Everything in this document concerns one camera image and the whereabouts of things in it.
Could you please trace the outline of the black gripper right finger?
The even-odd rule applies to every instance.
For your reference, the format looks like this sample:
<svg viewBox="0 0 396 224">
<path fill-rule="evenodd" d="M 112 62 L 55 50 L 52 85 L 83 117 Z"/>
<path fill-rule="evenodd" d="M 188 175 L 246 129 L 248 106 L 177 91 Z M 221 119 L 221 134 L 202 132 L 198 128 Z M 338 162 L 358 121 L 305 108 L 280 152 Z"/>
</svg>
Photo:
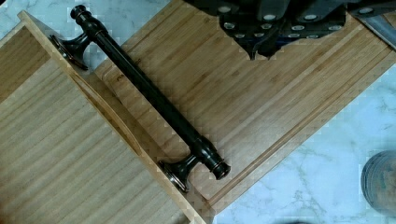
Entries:
<svg viewBox="0 0 396 224">
<path fill-rule="evenodd" d="M 341 30 L 346 23 L 346 15 L 328 15 L 319 21 L 285 21 L 276 25 L 272 33 L 260 43 L 258 54 L 272 57 L 283 46 L 299 39 L 317 39 Z"/>
</svg>

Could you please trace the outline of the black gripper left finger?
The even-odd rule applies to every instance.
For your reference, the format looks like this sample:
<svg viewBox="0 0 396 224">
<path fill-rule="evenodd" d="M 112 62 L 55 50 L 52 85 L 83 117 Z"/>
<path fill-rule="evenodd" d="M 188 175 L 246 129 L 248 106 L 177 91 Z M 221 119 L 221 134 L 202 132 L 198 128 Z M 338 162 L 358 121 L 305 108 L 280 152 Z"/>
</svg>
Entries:
<svg viewBox="0 0 396 224">
<path fill-rule="evenodd" d="M 250 60 L 256 58 L 265 32 L 262 21 L 255 13 L 222 13 L 219 14 L 219 25 L 247 53 Z"/>
</svg>

